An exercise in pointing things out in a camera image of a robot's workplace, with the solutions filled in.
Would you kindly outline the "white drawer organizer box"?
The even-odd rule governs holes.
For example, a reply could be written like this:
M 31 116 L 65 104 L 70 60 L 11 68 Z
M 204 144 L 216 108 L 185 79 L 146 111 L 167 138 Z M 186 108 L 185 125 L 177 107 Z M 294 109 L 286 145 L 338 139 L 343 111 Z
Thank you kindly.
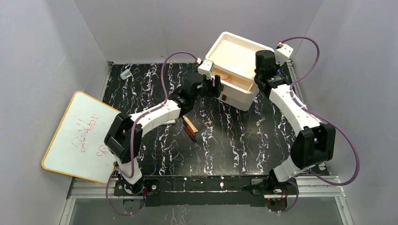
M 206 60 L 214 63 L 214 69 L 240 76 L 253 82 L 253 92 L 245 91 L 232 84 L 221 80 L 223 90 L 218 99 L 241 111 L 248 111 L 259 93 L 258 86 L 254 82 L 255 77 L 255 53 L 260 50 L 272 48 L 251 41 L 247 38 L 223 32 L 215 41 L 205 56 Z

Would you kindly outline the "beige makeup tube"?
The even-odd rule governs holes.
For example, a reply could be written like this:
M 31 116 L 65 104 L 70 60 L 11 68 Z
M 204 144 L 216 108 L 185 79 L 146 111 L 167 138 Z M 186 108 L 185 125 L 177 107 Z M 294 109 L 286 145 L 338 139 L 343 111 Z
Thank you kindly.
M 187 126 L 192 130 L 192 132 L 197 133 L 197 128 L 193 125 L 193 123 L 188 119 L 187 116 L 183 116 L 183 120 L 187 123 Z

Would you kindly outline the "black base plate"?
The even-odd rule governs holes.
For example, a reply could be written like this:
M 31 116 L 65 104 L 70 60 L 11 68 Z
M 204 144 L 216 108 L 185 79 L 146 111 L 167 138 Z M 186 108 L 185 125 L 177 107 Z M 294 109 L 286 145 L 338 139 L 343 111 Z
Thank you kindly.
M 134 185 L 121 176 L 114 196 L 142 197 L 146 207 L 169 205 L 249 205 L 284 210 L 297 182 L 272 183 L 268 176 L 143 176 Z

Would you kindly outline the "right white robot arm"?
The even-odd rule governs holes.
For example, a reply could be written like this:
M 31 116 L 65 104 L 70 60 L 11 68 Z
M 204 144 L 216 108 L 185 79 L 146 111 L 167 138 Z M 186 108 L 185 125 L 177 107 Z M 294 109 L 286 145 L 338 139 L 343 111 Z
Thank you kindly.
M 255 53 L 254 81 L 259 90 L 280 109 L 296 137 L 288 158 L 270 170 L 268 187 L 284 185 L 296 175 L 331 160 L 336 129 L 306 112 L 290 89 L 288 80 L 277 75 L 273 51 L 260 50 Z

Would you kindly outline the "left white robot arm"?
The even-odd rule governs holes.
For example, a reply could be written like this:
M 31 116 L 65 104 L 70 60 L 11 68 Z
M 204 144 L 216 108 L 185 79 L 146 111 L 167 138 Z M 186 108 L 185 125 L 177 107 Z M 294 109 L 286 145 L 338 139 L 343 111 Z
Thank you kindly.
M 190 112 L 200 97 L 219 97 L 223 85 L 221 77 L 210 78 L 198 72 L 190 74 L 166 100 L 150 109 L 135 114 L 116 115 L 104 143 L 118 165 L 122 180 L 135 185 L 142 177 L 136 156 L 142 137 L 170 120 L 176 120 Z

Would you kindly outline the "white pull-out drawer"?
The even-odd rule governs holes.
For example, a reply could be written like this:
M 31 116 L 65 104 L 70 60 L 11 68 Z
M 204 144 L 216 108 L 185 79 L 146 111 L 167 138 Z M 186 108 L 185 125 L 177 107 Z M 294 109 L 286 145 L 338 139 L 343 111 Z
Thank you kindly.
M 232 78 L 232 82 L 229 84 L 232 84 L 238 88 L 241 88 L 245 91 L 250 91 L 253 92 L 253 82 L 252 81 L 248 81 L 244 78 L 241 78 L 240 76 L 236 76 L 230 73 L 227 73 L 225 71 L 219 70 L 219 69 L 214 69 L 214 71 L 212 72 L 212 75 L 230 75 Z

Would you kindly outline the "aluminium rail frame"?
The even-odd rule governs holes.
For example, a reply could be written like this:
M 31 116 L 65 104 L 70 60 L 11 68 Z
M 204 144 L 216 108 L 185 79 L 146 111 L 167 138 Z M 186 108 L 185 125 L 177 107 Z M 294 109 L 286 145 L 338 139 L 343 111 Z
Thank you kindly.
M 138 199 L 105 199 L 105 185 L 73 179 L 71 225 L 342 225 L 343 190 L 310 175 L 298 178 L 299 199 L 290 191 L 293 208 L 282 215 L 269 212 L 263 196 L 224 192 L 245 185 L 284 161 L 294 132 L 284 115 L 263 94 L 248 111 L 216 99 L 203 99 L 188 114 L 199 130 L 196 143 L 181 120 L 148 133 L 138 156 L 145 176 L 163 185 L 176 182 L 177 192 L 161 206 L 143 206 Z M 221 191 L 188 193 L 216 184 Z

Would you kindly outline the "white square makeup packet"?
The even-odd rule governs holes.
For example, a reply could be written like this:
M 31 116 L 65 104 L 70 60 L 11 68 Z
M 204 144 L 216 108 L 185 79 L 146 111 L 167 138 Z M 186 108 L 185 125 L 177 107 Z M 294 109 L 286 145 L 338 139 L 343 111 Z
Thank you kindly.
M 176 120 L 169 120 L 167 122 L 164 122 L 163 124 L 164 125 L 172 125 L 172 124 L 175 124 L 175 122 L 176 122 Z

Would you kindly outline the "small white blue clip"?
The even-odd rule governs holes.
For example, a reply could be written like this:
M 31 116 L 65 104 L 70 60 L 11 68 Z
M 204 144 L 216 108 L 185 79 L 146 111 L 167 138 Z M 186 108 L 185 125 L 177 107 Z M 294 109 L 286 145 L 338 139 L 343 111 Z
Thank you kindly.
M 130 78 L 130 77 L 131 77 L 131 72 L 130 72 L 129 69 L 124 70 L 124 71 L 120 74 L 120 78 L 121 78 L 122 80 L 126 80 L 126 79 L 128 79 L 128 78 Z

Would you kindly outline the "yellow framed whiteboard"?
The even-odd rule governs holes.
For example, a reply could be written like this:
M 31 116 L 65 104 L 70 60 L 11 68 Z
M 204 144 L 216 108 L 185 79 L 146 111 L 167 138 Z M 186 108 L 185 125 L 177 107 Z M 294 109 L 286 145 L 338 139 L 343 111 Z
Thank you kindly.
M 42 167 L 107 183 L 115 158 L 104 139 L 119 113 L 82 91 L 75 92 L 42 159 Z

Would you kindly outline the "large round pink compact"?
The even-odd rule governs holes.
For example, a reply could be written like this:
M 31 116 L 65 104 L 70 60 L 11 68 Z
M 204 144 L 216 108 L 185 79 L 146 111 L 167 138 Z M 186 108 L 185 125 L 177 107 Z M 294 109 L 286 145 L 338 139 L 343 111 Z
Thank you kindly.
M 230 75 L 219 75 L 220 76 L 220 79 L 222 80 L 222 81 L 225 81 L 225 82 L 227 82 L 227 83 L 231 83 L 232 82 L 232 78 L 231 78 L 231 76 Z

